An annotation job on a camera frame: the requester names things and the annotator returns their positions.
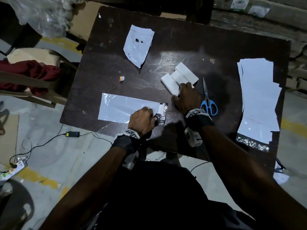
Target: red cloth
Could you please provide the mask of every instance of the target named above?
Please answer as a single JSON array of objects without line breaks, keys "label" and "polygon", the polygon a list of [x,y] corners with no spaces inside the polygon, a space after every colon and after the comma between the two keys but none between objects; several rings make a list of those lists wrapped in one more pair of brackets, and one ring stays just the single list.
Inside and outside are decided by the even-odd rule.
[{"label": "red cloth", "polygon": [[[54,81],[58,78],[61,69],[53,65],[41,66],[36,60],[20,61],[14,64],[2,60],[0,61],[0,71],[15,73],[26,77],[32,77],[43,81]],[[16,85],[13,83],[0,82],[0,89],[13,92],[23,92],[25,85]],[[29,87],[31,93],[36,96],[42,96],[48,92],[47,88]]]}]

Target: dark wooden table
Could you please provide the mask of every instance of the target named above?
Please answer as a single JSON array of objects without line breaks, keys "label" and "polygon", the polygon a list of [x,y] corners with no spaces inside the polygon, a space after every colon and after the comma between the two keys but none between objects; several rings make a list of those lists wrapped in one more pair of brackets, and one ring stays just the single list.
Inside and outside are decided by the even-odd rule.
[{"label": "dark wooden table", "polygon": [[[219,112],[215,125],[234,139],[242,115],[242,93],[237,62],[242,58],[266,58],[274,62],[274,82],[285,87],[290,42],[225,30],[217,27],[167,19],[112,7],[100,7],[84,50],[60,122],[74,127],[115,136],[126,124],[98,120],[102,93],[117,94],[169,105],[165,126],[153,130],[148,144],[154,149],[207,159],[205,147],[187,146],[182,114],[160,78],[183,62],[202,81]],[[152,46],[141,69],[125,56],[123,47],[131,25],[155,31]],[[119,83],[119,77],[125,81]],[[202,82],[195,88],[201,93]],[[276,106],[281,123],[284,89]],[[272,173],[279,132],[273,133],[269,152],[245,149]]]}]

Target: scissors blade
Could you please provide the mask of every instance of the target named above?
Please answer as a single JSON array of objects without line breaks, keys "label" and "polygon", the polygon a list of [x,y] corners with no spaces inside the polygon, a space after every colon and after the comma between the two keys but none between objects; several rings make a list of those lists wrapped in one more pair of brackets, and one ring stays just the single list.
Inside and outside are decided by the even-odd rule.
[{"label": "scissors blade", "polygon": [[208,89],[205,83],[205,78],[203,78],[203,86],[204,86],[204,93],[208,93]]}]

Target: wrist band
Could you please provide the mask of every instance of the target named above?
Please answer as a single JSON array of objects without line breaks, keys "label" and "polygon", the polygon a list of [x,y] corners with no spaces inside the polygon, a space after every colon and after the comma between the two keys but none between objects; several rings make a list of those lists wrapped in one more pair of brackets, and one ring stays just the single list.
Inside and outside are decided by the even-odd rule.
[{"label": "wrist band", "polygon": [[195,108],[185,115],[185,122],[193,131],[198,131],[204,126],[214,126],[210,115],[203,109]]},{"label": "wrist band", "polygon": [[127,150],[127,155],[135,153],[137,149],[140,147],[140,136],[134,130],[127,129],[118,133],[115,136],[114,142],[111,146],[113,147],[121,147]]}]

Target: beige plastic chair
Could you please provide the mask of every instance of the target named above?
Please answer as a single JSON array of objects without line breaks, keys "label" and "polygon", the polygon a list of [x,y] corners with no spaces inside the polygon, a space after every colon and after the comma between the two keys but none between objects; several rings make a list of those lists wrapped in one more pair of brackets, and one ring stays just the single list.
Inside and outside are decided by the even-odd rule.
[{"label": "beige plastic chair", "polygon": [[[7,59],[10,63],[16,63],[25,60],[36,60],[39,63],[43,63],[45,65],[54,65],[57,67],[59,67],[59,64],[61,62],[63,62],[71,66],[73,69],[77,70],[76,66],[74,66],[62,55],[51,49],[19,48],[10,53],[7,56]],[[29,88],[27,88],[23,92],[10,92],[5,90],[0,90],[0,95],[14,96],[16,98],[26,100],[32,103],[55,108],[57,103],[65,105],[67,101],[67,98],[55,92],[59,80],[60,79],[50,82],[50,81],[35,79],[32,77],[25,77],[14,73],[0,72],[0,81],[2,82],[48,89],[48,93],[40,97],[37,97],[36,95],[32,94]]]}]

